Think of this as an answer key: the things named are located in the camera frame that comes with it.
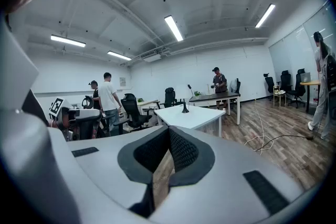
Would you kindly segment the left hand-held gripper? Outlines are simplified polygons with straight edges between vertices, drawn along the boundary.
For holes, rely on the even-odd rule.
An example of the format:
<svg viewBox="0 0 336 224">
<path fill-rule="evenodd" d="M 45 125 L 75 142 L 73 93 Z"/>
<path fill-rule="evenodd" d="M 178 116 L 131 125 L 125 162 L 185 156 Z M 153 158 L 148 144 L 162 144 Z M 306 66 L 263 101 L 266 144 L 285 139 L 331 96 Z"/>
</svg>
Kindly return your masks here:
<svg viewBox="0 0 336 224">
<path fill-rule="evenodd" d="M 64 98 L 56 97 L 49 108 L 50 127 L 62 131 L 66 141 L 76 137 L 76 109 Z"/>
</svg>

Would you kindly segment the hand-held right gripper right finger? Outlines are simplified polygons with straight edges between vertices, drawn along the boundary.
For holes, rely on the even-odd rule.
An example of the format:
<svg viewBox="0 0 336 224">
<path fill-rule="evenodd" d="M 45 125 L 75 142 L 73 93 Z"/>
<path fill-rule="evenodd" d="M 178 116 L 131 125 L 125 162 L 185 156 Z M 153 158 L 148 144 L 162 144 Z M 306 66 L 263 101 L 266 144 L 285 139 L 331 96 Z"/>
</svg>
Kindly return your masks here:
<svg viewBox="0 0 336 224">
<path fill-rule="evenodd" d="M 172 187 L 152 223 L 288 223 L 307 204 L 282 169 L 240 143 L 177 127 L 214 152 L 210 171 L 193 185 Z"/>
</svg>

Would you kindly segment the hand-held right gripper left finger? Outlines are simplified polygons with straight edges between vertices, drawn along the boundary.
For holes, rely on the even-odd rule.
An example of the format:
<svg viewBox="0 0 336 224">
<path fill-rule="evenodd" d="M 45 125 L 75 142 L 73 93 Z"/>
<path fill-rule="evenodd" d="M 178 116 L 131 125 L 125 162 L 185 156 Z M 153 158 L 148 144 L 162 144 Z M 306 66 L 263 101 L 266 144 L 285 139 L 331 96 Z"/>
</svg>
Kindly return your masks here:
<svg viewBox="0 0 336 224">
<path fill-rule="evenodd" d="M 167 127 L 69 142 L 92 182 L 118 205 L 148 217 L 169 194 Z"/>
</svg>

